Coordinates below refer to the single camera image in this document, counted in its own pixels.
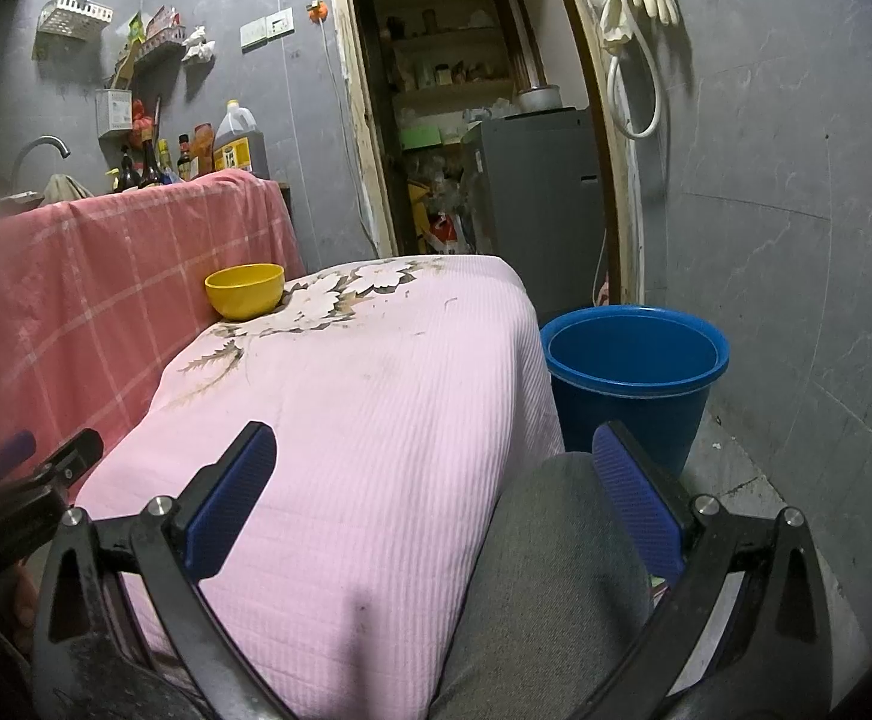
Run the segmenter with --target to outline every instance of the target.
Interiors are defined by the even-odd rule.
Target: electrical outlet
[[[287,7],[279,13],[270,13],[265,17],[266,20],[266,37],[273,39],[288,35],[295,28],[293,26],[293,9]]]
[[[239,45],[243,49],[266,40],[266,21],[265,18],[253,20],[250,23],[244,23],[239,28]]]

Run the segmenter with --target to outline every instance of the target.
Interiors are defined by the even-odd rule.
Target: faucet
[[[20,165],[22,165],[23,158],[30,153],[30,151],[33,151],[36,146],[42,146],[44,143],[48,146],[56,146],[56,151],[59,151],[60,156],[64,159],[73,153],[70,151],[70,148],[55,135],[41,135],[39,138],[36,138],[36,140],[27,143],[20,149],[20,153],[17,154],[16,162],[13,162],[13,171],[10,173],[10,191],[12,191],[13,194],[17,191],[17,179],[20,177]]]

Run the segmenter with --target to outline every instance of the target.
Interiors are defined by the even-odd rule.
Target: yellow bowl
[[[244,319],[268,314],[279,305],[285,274],[272,263],[237,265],[206,277],[206,296],[223,319]]]

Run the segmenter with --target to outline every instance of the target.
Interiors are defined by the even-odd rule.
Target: gray tile wall
[[[40,146],[23,163],[20,187],[41,191],[50,175],[66,172],[102,193],[118,149],[97,140],[94,91],[112,74],[124,42],[116,25],[139,10],[140,0],[97,0],[113,9],[113,25],[92,41],[44,36],[46,58],[37,61],[36,18],[46,1],[0,0],[0,173],[9,175],[24,143],[49,133],[63,138],[73,156],[64,161],[55,148]]]
[[[193,133],[196,124],[218,127],[230,98],[252,110],[266,137],[271,178],[291,186],[303,261],[316,271],[375,255],[360,227],[353,127],[332,15],[324,25],[324,44],[323,31],[305,11],[310,1],[143,0],[150,12],[174,5],[190,28],[204,23],[209,39],[217,41],[217,57],[211,67],[184,69],[167,62],[140,76],[140,92],[147,101],[163,95],[161,135],[171,141],[173,153],[178,135]],[[247,52],[240,49],[241,25],[290,6],[294,33]]]
[[[872,645],[872,0],[678,1],[684,28],[652,30],[648,280],[729,336],[711,408],[807,512]]]

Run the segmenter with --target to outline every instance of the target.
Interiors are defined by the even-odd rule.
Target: orange object
[[[212,167],[212,141],[217,134],[212,129],[212,124],[197,124],[193,130],[193,144],[190,146],[190,156],[194,160],[199,160],[198,172],[195,172],[193,178],[197,175],[207,175],[215,169]]]
[[[329,9],[327,8],[326,3],[322,0],[310,2],[306,10],[309,11],[309,20],[313,23],[324,22],[326,17],[329,15]]]
[[[133,100],[133,129],[129,134],[130,146],[142,151],[142,131],[153,127],[153,117],[146,116],[142,100]]]
[[[456,242],[456,227],[446,213],[440,211],[439,217],[429,225],[429,231],[441,244]]]

